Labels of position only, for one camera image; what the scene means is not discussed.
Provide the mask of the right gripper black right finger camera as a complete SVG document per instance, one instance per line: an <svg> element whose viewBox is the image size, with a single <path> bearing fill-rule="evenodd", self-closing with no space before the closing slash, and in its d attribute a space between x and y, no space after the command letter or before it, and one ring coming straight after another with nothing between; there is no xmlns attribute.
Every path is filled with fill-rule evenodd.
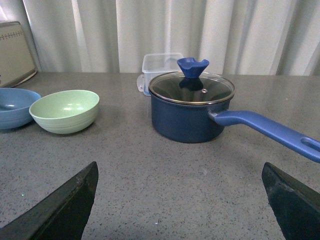
<svg viewBox="0 0 320 240"><path fill-rule="evenodd" d="M261 178L269 205L287 240L320 238L320 194L266 162Z"/></svg>

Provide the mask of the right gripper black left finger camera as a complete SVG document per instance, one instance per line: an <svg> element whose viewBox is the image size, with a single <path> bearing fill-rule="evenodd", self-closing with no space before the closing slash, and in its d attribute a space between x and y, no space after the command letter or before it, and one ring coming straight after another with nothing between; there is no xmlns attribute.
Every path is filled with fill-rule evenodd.
<svg viewBox="0 0 320 240"><path fill-rule="evenodd" d="M30 210L0 229L2 240L80 240L95 200L99 172L87 165Z"/></svg>

